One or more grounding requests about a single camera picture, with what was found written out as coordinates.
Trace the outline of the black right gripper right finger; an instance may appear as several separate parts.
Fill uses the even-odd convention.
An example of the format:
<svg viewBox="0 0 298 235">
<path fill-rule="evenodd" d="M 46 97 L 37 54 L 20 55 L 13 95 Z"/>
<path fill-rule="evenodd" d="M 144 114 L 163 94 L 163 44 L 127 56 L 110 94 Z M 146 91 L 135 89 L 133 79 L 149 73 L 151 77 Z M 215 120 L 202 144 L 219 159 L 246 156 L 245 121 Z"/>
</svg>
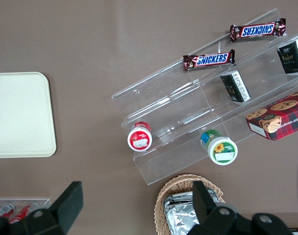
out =
<svg viewBox="0 0 298 235">
<path fill-rule="evenodd" d="M 257 213 L 244 218 L 227 204 L 214 203 L 201 181 L 193 182 L 193 208 L 199 224 L 189 235 L 291 235 L 293 232 L 275 215 Z"/>
</svg>

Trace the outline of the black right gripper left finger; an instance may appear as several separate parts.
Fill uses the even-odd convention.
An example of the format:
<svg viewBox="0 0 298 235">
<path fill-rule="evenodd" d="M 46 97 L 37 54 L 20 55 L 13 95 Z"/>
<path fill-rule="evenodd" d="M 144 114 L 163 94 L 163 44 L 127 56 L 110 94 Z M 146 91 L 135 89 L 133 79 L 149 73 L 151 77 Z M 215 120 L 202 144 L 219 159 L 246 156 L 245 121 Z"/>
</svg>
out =
<svg viewBox="0 0 298 235">
<path fill-rule="evenodd" d="M 82 182 L 74 181 L 48 209 L 35 210 L 13 224 L 0 218 L 0 235 L 66 235 L 82 208 Z"/>
</svg>

